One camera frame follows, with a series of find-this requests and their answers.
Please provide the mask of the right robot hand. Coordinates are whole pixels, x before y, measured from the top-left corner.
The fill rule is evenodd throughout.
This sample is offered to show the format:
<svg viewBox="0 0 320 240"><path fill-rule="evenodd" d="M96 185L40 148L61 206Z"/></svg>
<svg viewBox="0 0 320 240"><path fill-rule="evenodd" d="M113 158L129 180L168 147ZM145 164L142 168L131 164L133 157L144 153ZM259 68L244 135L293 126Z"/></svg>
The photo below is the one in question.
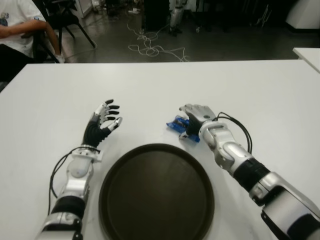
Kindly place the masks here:
<svg viewBox="0 0 320 240"><path fill-rule="evenodd" d="M179 135L179 139L181 140L191 135L198 136L202 125L216 118L214 112L206 105L186 104L181 106L179 110L184 112L189 120L185 131Z"/></svg>

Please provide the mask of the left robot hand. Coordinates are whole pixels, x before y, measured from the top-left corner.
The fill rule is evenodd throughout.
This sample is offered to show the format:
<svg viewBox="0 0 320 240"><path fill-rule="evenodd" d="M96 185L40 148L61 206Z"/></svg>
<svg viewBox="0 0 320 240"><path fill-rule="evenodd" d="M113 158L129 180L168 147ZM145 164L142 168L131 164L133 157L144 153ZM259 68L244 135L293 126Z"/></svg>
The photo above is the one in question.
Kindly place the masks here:
<svg viewBox="0 0 320 240"><path fill-rule="evenodd" d="M114 100L102 102L91 115L84 131L82 145L97 148L105 138L117 129L123 118L118 116L119 105L113 105Z"/></svg>

